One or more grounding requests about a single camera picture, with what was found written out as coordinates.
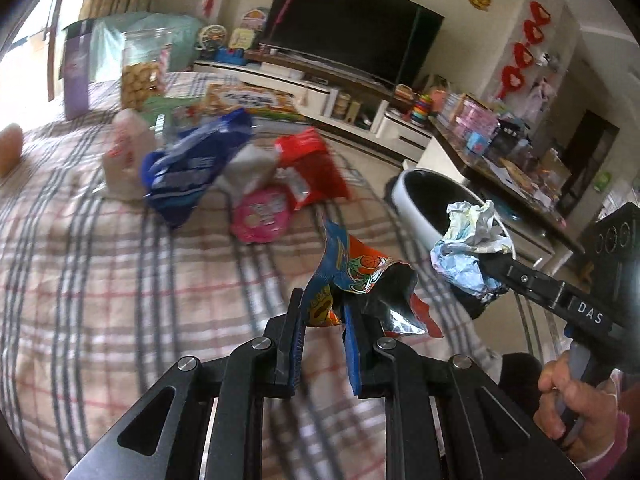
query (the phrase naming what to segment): red snack bag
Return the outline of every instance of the red snack bag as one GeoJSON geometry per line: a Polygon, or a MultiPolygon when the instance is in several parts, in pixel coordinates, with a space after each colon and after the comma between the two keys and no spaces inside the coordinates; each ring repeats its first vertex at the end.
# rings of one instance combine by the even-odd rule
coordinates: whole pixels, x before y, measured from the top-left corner
{"type": "Polygon", "coordinates": [[[293,211],[330,198],[349,198],[349,189],[314,128],[301,134],[278,137],[278,176],[289,187],[293,211]]]}

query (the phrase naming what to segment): brown egg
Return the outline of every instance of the brown egg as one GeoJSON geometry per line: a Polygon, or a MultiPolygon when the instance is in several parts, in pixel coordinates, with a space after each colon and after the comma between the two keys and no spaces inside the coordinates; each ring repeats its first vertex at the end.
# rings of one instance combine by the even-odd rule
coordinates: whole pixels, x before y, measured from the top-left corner
{"type": "Polygon", "coordinates": [[[18,165],[22,155],[22,128],[9,124],[0,131],[0,177],[7,176],[18,165]]]}

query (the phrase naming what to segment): ceiling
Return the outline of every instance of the ceiling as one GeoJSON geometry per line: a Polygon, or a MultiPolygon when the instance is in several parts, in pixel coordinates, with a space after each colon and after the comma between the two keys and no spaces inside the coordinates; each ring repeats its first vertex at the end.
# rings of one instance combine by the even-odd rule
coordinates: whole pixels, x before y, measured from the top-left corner
{"type": "Polygon", "coordinates": [[[587,70],[635,120],[640,110],[640,46],[609,0],[564,0],[582,37],[570,71],[587,70]]]}

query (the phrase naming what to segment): blue snack bag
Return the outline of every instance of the blue snack bag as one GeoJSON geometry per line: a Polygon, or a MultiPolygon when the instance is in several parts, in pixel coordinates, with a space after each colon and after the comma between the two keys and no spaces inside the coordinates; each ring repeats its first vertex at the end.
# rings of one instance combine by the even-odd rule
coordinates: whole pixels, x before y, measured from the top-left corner
{"type": "Polygon", "coordinates": [[[183,225],[207,188],[252,137],[242,108],[199,127],[166,151],[149,153],[140,168],[146,202],[172,228],[183,225]]]}

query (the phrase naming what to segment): tv screen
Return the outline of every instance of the tv screen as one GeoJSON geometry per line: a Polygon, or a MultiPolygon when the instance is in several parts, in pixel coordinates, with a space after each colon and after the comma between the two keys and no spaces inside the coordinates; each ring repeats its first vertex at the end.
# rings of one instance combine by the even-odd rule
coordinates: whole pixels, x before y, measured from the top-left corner
{"type": "Polygon", "coordinates": [[[411,85],[442,19],[409,0],[273,0],[264,42],[411,85]]]}

